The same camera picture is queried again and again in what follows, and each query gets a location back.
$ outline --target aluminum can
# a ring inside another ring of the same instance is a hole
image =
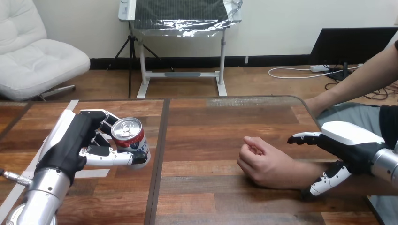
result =
[[[133,162],[133,164],[130,165],[131,168],[141,169],[148,164],[151,159],[151,152],[149,151],[149,144],[139,119],[126,117],[118,120],[112,126],[111,134],[117,149],[129,151],[132,154],[136,151],[145,152],[147,154],[148,159],[145,163],[134,164]]]

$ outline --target white cable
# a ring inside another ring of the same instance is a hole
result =
[[[360,67],[360,66],[352,67],[352,68],[348,68],[348,69],[357,69],[357,68],[359,68],[359,67]],[[325,76],[325,75],[328,75],[328,74],[333,74],[333,73],[338,73],[338,72],[343,71],[343,70],[339,70],[339,71],[336,71],[336,72],[330,72],[330,73],[319,74],[319,75],[314,75],[314,76],[284,77],[284,76],[274,76],[274,75],[272,75],[272,74],[271,74],[271,71],[272,71],[272,70],[276,70],[276,69],[290,69],[290,70],[300,70],[300,71],[309,71],[309,70],[311,70],[311,69],[294,69],[294,68],[283,68],[283,67],[278,67],[278,68],[270,69],[270,70],[268,71],[268,74],[269,74],[271,77],[282,78],[282,79],[304,79],[304,78],[313,78],[313,77]]]

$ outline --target chair leg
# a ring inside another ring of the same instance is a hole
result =
[[[38,96],[41,99],[44,99],[44,98],[46,98],[48,96],[51,96],[51,95],[55,95],[55,94],[58,94],[58,93],[61,93],[61,92],[67,91],[67,90],[75,90],[75,89],[76,89],[76,87],[74,85],[70,85],[70,86],[66,86],[66,87],[62,87],[62,88],[56,88],[56,89],[44,92],[44,93],[42,93],[42,94],[40,94]]]

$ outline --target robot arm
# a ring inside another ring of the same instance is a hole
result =
[[[288,139],[288,143],[316,144],[340,159],[302,192],[303,199],[311,199],[328,191],[351,174],[373,174],[398,188],[398,181],[395,180],[398,156],[388,149],[383,138],[354,124],[327,122],[322,126],[321,133],[295,134]]]
[[[119,120],[106,110],[65,110],[45,140],[33,179],[13,172],[0,175],[28,187],[22,205],[10,214],[7,223],[54,225],[55,213],[73,184],[75,173],[85,165],[132,165],[147,161],[144,152],[113,150],[103,133],[111,135]]]

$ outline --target computer monitor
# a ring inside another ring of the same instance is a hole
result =
[[[311,65],[343,65],[343,72],[328,77],[343,80],[349,75],[348,64],[365,63],[384,50],[398,27],[324,28],[310,55]]]

